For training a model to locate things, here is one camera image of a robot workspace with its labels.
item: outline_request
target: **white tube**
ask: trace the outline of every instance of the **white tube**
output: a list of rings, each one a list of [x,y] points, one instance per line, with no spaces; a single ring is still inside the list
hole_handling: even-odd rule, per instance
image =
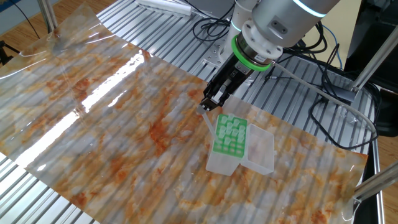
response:
[[[278,63],[276,63],[275,61],[272,61],[272,63],[274,64],[275,67],[281,69],[284,73],[288,74],[289,76],[291,76],[294,80],[298,81],[299,83],[305,85],[306,87],[308,87],[309,89],[317,92],[319,95],[325,97],[326,99],[336,103],[337,105],[340,105],[344,108],[346,108],[347,110],[349,110],[350,112],[352,112],[353,114],[356,114],[358,116],[360,116],[362,119],[364,119],[367,124],[369,125],[369,127],[371,128],[371,131],[373,133],[373,136],[376,135],[376,127],[373,125],[373,122],[365,115],[363,115],[361,112],[359,112],[358,110],[348,106],[347,104],[335,99],[334,97],[326,94],[325,92],[319,90],[318,88],[315,88],[313,85],[307,83],[306,81],[302,80],[301,78],[295,76],[292,72],[290,72],[289,70],[287,70],[286,68],[284,68],[283,66],[279,65]]]
[[[153,9],[160,9],[186,16],[190,16],[192,12],[191,6],[165,0],[136,0],[136,3]]]

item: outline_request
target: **green tray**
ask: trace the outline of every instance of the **green tray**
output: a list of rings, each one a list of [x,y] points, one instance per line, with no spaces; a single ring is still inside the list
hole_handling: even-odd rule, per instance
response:
[[[233,115],[220,114],[217,118],[216,135],[213,152],[242,158],[246,143],[248,121]]]

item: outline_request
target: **metal pole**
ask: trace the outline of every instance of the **metal pole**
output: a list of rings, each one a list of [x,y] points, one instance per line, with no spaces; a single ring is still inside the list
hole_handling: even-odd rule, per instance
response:
[[[380,49],[366,65],[358,78],[349,86],[351,91],[358,92],[365,83],[372,77],[380,64],[386,59],[394,47],[398,44],[398,27],[396,27]]]
[[[362,202],[398,181],[398,161],[357,186],[354,198]]]
[[[44,22],[47,26],[47,32],[51,33],[58,26],[57,18],[55,17],[51,2],[50,0],[37,0],[37,2],[42,11]]]

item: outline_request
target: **container lid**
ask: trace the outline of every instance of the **container lid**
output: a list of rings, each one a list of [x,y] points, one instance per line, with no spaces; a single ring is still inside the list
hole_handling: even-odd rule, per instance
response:
[[[248,126],[241,165],[262,175],[274,171],[274,135],[254,124]]]

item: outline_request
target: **white wall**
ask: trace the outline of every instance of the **white wall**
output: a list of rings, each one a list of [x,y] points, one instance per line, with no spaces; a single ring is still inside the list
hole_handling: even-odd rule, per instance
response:
[[[50,0],[52,4],[55,4],[59,0]],[[16,3],[25,15],[30,18],[40,12],[39,4],[37,0],[21,0]],[[24,15],[18,10],[17,7],[11,6],[8,9],[0,12],[0,35],[9,31],[14,26],[25,21]]]

